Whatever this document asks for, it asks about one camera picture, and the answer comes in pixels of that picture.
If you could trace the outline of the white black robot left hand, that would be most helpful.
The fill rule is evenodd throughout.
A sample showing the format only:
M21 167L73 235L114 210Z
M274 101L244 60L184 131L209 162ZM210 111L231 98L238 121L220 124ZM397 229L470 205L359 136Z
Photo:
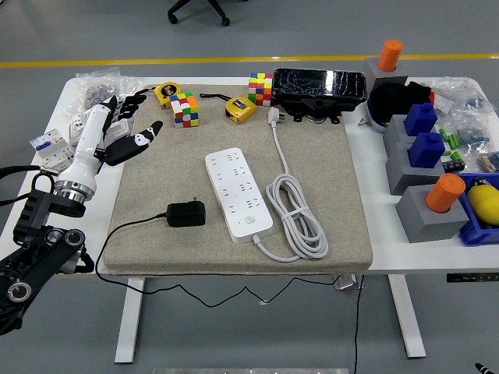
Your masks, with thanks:
M121 164L142 153L149 147L161 130L163 122L156 121L147 129L132 136L117 139L110 145L104 138L111 125L119 120L132 118L147 96L147 89L133 95L119 95L94 105L77 144L72 164L55 182L55 193L84 202L92 199L97 191L96 175L101 165Z

